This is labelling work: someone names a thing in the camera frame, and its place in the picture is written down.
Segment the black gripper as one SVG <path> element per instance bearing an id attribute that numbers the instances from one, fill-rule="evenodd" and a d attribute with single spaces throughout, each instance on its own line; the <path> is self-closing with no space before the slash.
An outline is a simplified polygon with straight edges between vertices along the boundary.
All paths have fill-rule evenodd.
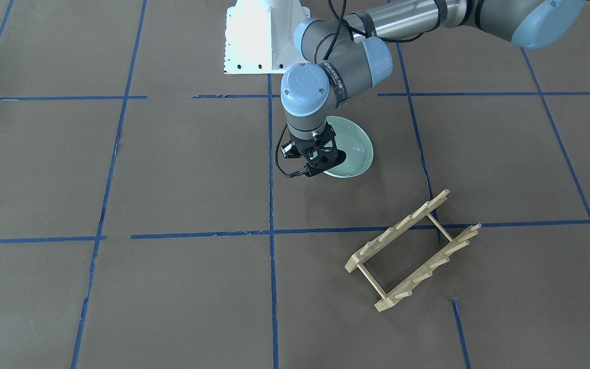
<path id="1" fill-rule="evenodd" d="M 299 138 L 290 132 L 290 142 L 293 142 L 307 163 L 306 177 L 313 177 L 328 170 L 329 167 L 342 165 L 347 158 L 344 150 L 338 150 L 335 142 L 335 132 L 332 126 L 325 126 L 324 130 L 311 138 Z"/>

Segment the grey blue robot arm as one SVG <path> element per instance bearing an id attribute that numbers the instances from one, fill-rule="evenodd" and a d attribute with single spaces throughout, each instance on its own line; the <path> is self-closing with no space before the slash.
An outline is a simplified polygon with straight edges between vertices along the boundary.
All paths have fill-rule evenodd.
<path id="1" fill-rule="evenodd" d="M 470 26 L 523 49 L 546 48 L 580 16 L 584 1 L 391 1 L 347 13 L 334 23 L 309 18 L 297 25 L 293 45 L 304 63 L 281 79 L 289 141 L 276 157 L 305 160 L 285 177 L 313 177 L 342 165 L 330 110 L 383 82 L 393 70 L 388 44 L 407 44 L 438 28 Z"/>

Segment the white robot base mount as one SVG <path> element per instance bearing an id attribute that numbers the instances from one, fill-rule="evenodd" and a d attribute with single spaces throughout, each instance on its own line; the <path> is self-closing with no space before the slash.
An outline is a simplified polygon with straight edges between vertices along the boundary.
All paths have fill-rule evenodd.
<path id="1" fill-rule="evenodd" d="M 225 14 L 223 72 L 285 73 L 305 63 L 293 35 L 309 18 L 300 1 L 237 1 Z"/>

